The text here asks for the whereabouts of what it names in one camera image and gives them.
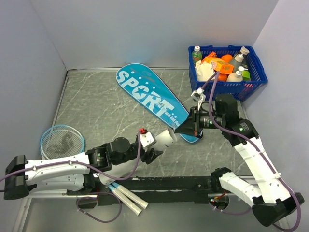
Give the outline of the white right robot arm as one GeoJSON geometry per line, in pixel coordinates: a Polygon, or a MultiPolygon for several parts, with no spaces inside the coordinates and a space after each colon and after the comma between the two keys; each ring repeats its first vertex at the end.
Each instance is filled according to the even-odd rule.
{"type": "Polygon", "coordinates": [[[249,184],[223,167],[212,172],[211,187],[215,192],[229,191],[243,200],[255,218],[265,227],[271,226],[293,212],[301,217],[304,203],[301,193],[293,192],[270,161],[261,138],[253,124],[239,116],[237,100],[230,94],[219,94],[215,104],[203,109],[205,95],[194,91],[191,95],[197,106],[191,107],[188,118],[175,133],[202,137],[203,129],[219,129],[225,139],[243,158],[256,185],[249,184]]]}

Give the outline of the white shuttlecock tube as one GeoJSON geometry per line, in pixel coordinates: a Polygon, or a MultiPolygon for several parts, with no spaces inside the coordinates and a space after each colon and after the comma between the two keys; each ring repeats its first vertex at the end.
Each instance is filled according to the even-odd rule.
{"type": "Polygon", "coordinates": [[[122,163],[120,163],[119,159],[116,159],[112,164],[112,169],[106,172],[108,176],[99,175],[102,184],[109,185],[116,179],[127,178],[130,173],[135,172],[139,162],[152,163],[168,147],[177,142],[174,130],[171,128],[166,129],[157,136],[154,136],[151,132],[141,134],[139,139],[141,141],[140,156],[137,156],[139,143],[131,144],[130,152],[124,156],[122,163]]]}

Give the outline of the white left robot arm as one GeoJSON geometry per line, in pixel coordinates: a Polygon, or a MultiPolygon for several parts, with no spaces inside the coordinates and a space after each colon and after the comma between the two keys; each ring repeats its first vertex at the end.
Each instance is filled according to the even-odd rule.
{"type": "Polygon", "coordinates": [[[69,157],[28,160],[20,155],[5,169],[4,199],[17,200],[33,192],[66,189],[90,194],[94,174],[104,185],[129,179],[140,162],[150,164],[165,151],[158,139],[139,135],[134,143],[124,137],[69,157]]]}

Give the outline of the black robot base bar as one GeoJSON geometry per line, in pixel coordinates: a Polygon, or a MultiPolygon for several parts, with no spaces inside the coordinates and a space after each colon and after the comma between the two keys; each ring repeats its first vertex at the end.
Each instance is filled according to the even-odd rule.
{"type": "Polygon", "coordinates": [[[225,192],[210,176],[135,177],[120,185],[149,203],[208,204],[210,197],[225,192]]]}

